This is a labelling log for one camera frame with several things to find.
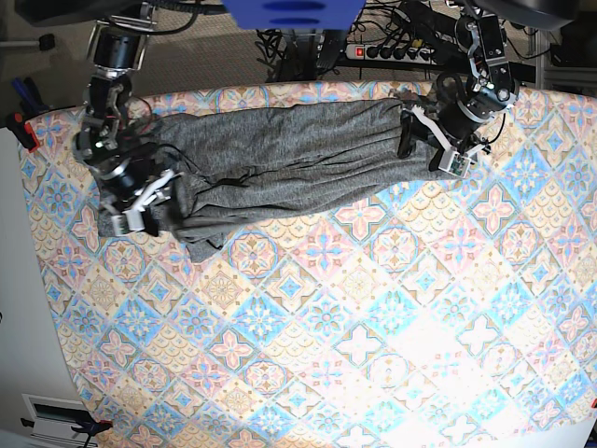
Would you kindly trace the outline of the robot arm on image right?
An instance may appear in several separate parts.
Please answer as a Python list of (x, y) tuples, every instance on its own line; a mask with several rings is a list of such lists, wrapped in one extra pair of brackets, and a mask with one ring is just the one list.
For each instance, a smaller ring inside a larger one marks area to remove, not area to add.
[(489, 155), (497, 141), (478, 129), (504, 116), (519, 96), (519, 84), (511, 75), (505, 53), (505, 34), (497, 16), (469, 1), (457, 1), (461, 16), (454, 25), (454, 38), (467, 59), (466, 80), (450, 72), (441, 73), (434, 85), (435, 106), (412, 105), (401, 113), (398, 158), (408, 158), (417, 141), (436, 149), (428, 165), (466, 178), (478, 154)]

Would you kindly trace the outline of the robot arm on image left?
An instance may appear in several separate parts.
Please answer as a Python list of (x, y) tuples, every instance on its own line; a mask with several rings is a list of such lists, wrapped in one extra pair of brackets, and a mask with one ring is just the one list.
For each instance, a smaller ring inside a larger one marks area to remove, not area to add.
[(142, 2), (97, 22), (90, 39), (95, 71), (85, 92), (85, 113), (73, 145), (75, 159), (93, 176), (108, 225), (117, 236), (159, 234), (151, 206), (172, 197), (176, 172), (165, 167), (154, 132), (158, 118), (131, 117), (132, 74), (156, 31), (155, 6)]

